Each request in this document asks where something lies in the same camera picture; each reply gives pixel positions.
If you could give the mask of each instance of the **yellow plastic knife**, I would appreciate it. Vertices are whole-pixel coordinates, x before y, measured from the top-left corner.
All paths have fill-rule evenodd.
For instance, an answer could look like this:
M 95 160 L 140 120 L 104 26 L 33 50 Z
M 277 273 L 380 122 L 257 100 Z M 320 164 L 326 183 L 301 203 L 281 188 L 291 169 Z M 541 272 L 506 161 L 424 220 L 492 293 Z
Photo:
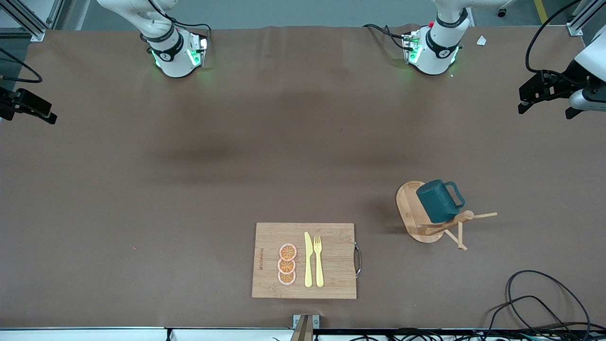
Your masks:
M 313 244 L 309 233 L 305 232 L 305 286 L 311 288 L 311 255 L 313 255 Z

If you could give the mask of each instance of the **toy orange slice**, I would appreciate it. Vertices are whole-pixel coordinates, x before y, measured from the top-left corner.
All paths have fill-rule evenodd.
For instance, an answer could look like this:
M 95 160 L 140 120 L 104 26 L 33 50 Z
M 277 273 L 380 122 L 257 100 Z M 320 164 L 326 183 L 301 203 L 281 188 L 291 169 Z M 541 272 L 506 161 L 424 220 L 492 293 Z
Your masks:
M 292 274 L 283 274 L 281 272 L 278 273 L 278 280 L 280 281 L 280 283 L 284 284 L 284 285 L 291 285 L 292 283 L 295 282 L 297 278 L 297 274 L 296 272 L 293 272 Z
M 289 275 L 295 271 L 295 261 L 294 260 L 278 260 L 278 271 L 281 274 Z
M 280 258 L 283 260 L 293 260 L 297 256 L 297 248 L 288 243 L 280 248 Z

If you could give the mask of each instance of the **wooden mug stand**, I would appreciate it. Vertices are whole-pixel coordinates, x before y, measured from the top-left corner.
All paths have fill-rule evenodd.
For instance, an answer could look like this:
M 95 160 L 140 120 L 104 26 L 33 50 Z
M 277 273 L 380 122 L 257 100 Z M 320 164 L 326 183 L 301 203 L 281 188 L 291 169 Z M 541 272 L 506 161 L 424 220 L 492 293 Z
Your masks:
M 421 243 L 433 243 L 442 238 L 442 235 L 446 233 L 447 236 L 457 243 L 459 249 L 467 250 L 467 247 L 463 245 L 463 223 L 472 219 L 488 218 L 497 215 L 496 212 L 475 215 L 472 211 L 464 211 L 445 223 L 432 224 L 421 201 L 419 201 L 419 197 L 416 195 L 417 189 L 424 184 L 420 181 L 409 181 L 403 184 L 396 194 L 396 202 L 406 231 L 408 231 L 411 237 Z M 448 230 L 455 226 L 458 227 L 457 236 Z

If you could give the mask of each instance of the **green led light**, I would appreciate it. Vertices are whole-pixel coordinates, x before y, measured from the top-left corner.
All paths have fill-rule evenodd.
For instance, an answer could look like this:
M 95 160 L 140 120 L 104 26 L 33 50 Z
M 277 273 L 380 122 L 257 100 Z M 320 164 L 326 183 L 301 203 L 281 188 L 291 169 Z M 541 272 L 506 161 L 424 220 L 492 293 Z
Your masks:
M 161 68 L 160 62 L 158 61 L 158 57 L 156 56 L 156 53 L 153 50 L 151 51 L 151 55 L 153 56 L 153 59 L 156 60 L 156 66 Z
M 459 51 L 459 48 L 457 47 L 457 48 L 454 50 L 454 52 L 453 52 L 453 57 L 452 57 L 452 59 L 450 60 L 450 64 L 452 64 L 452 63 L 454 63 L 454 62 L 455 62 L 456 53 L 457 53 L 458 51 Z
M 187 54 L 189 55 L 189 57 L 191 59 L 191 63 L 194 66 L 200 65 L 200 57 L 199 57 L 199 53 L 198 52 L 191 51 L 190 49 L 187 49 Z
M 419 61 L 419 56 L 421 55 L 421 52 L 423 52 L 423 46 L 419 44 L 417 45 L 417 47 L 415 47 L 414 50 L 410 52 L 410 58 L 408 60 L 411 63 L 416 63 L 417 61 Z

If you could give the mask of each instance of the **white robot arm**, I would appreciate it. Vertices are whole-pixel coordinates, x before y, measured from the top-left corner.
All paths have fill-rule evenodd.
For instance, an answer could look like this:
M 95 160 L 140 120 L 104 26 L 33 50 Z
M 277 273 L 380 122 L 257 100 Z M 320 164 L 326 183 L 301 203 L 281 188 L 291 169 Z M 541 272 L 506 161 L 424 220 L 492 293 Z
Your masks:
M 466 7 L 504 5 L 508 0 L 430 0 L 438 8 L 433 26 L 410 33 L 404 41 L 407 61 L 428 75 L 439 75 L 455 61 L 459 43 L 469 27 Z
M 207 38 L 175 27 L 165 15 L 178 0 L 97 0 L 130 21 L 151 46 L 156 65 L 170 77 L 189 75 L 202 66 Z
M 520 87 L 518 112 L 525 113 L 536 103 L 568 98 L 566 118 L 583 111 L 606 111 L 606 25 L 591 43 L 559 73 L 540 70 Z

